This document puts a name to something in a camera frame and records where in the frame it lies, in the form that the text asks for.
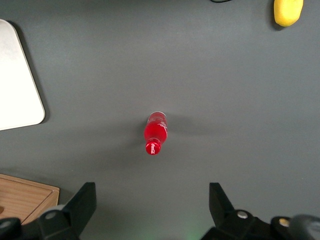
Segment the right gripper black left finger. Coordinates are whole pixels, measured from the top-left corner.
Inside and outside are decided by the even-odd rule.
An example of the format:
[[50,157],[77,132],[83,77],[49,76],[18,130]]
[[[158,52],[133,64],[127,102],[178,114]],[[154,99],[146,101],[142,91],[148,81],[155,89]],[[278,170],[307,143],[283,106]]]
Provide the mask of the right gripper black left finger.
[[96,184],[86,182],[65,204],[51,207],[22,224],[17,217],[0,220],[2,240],[79,240],[97,208]]

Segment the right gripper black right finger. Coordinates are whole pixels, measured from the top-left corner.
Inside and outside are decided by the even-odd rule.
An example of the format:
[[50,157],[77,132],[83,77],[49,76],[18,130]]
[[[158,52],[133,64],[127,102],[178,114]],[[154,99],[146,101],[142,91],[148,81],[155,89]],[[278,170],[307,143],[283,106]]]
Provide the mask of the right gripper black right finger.
[[218,182],[209,184],[209,211],[214,222],[203,240],[299,240],[288,224],[291,218],[273,217],[267,223],[244,209],[235,209]]

